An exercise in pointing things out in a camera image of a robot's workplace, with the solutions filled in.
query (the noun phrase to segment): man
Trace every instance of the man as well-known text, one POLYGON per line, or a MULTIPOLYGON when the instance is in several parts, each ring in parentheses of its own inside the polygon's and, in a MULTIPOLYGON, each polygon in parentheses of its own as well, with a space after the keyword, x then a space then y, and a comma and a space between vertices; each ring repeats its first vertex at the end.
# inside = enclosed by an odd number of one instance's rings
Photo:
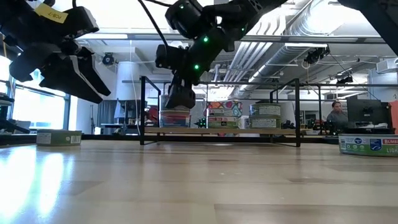
POLYGON ((330 112, 326 120, 328 122, 333 122, 337 127, 344 127, 348 124, 348 115, 343 112, 341 108, 341 103, 334 101, 331 104, 333 111, 330 112))

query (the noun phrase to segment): white column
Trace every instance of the white column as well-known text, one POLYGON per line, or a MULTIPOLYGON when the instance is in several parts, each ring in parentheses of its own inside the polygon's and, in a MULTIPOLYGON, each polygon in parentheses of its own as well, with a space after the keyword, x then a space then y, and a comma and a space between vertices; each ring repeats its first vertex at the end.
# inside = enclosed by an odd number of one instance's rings
POLYGON ((139 82, 140 77, 140 65, 134 62, 119 62, 118 64, 118 80, 116 82, 116 98, 119 100, 140 100, 141 99, 141 84, 139 82))

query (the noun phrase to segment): wooden shelf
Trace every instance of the wooden shelf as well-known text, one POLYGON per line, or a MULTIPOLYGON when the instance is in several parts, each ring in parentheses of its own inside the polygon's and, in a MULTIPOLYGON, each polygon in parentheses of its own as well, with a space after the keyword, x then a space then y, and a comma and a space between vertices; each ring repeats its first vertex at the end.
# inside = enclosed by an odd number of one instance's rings
POLYGON ((147 128, 146 133, 182 133, 182 134, 295 134, 294 129, 229 129, 229 128, 147 128))

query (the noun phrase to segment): blue label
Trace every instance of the blue label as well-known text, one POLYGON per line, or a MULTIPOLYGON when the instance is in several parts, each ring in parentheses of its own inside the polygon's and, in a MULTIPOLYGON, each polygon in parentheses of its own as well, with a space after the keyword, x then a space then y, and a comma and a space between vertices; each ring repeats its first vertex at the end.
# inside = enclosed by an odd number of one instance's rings
POLYGON ((361 144, 361 143, 362 143, 362 139, 356 138, 356 139, 354 140, 354 142, 355 142, 355 144, 361 144))
POLYGON ((381 139, 370 139, 370 145, 372 151, 378 151, 381 149, 381 139))

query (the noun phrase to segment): yellow label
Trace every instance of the yellow label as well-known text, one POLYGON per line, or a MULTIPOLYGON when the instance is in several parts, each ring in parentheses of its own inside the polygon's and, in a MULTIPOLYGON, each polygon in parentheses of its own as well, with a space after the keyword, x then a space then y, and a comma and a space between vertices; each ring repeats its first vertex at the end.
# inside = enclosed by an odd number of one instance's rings
POLYGON ((40 16, 44 16, 47 19, 59 22, 61 24, 63 24, 65 22, 65 19, 67 19, 68 17, 67 13, 57 11, 44 3, 37 6, 35 12, 40 16))

